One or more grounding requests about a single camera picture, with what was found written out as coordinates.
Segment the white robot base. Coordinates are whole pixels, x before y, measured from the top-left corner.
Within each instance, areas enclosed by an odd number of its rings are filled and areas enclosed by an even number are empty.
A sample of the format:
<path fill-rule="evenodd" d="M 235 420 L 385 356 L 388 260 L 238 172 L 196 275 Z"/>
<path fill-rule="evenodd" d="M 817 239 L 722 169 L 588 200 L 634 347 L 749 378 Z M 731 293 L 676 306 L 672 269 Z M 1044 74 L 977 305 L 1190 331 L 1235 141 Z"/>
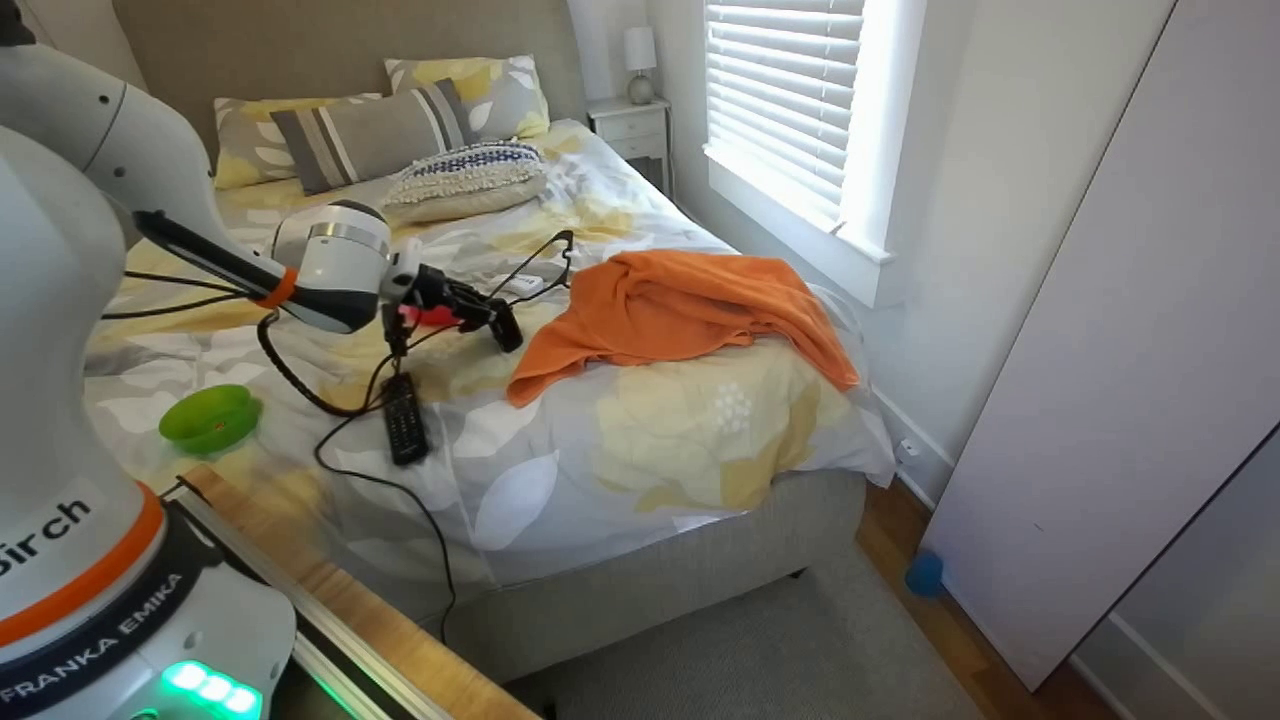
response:
<path fill-rule="evenodd" d="M 0 134 L 0 720 L 263 720 L 291 602 L 235 570 L 83 415 L 125 269 L 94 189 Z"/>

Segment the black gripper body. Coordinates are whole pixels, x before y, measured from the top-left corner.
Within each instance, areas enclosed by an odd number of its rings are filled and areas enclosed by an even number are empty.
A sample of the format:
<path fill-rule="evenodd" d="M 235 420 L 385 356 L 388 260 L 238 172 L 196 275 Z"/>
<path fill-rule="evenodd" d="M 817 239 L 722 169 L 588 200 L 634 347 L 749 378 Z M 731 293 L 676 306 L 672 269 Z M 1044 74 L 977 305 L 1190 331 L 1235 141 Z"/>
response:
<path fill-rule="evenodd" d="M 403 353 L 409 336 L 417 331 L 400 322 L 400 313 L 396 313 L 400 305 L 411 305 L 411 306 L 444 305 L 458 319 L 455 331 L 474 331 L 490 319 L 490 305 L 474 287 L 444 275 L 439 269 L 421 263 L 411 275 L 396 275 L 391 287 L 385 293 L 378 319 L 391 353 Z"/>

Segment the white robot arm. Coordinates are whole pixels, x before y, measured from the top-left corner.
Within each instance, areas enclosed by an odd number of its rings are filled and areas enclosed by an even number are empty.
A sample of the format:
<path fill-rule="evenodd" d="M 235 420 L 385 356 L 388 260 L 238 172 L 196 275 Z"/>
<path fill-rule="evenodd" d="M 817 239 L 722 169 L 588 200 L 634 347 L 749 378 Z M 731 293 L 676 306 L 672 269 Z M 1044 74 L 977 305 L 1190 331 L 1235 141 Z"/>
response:
<path fill-rule="evenodd" d="M 351 200 L 325 207 L 325 233 L 295 269 L 233 244 L 196 126 L 143 87 L 49 44 L 0 49 L 2 283 L 27 306 L 67 305 L 73 287 L 115 287 L 125 233 L 233 278 L 263 306 L 326 331 L 357 331 L 396 305 L 388 223 Z"/>

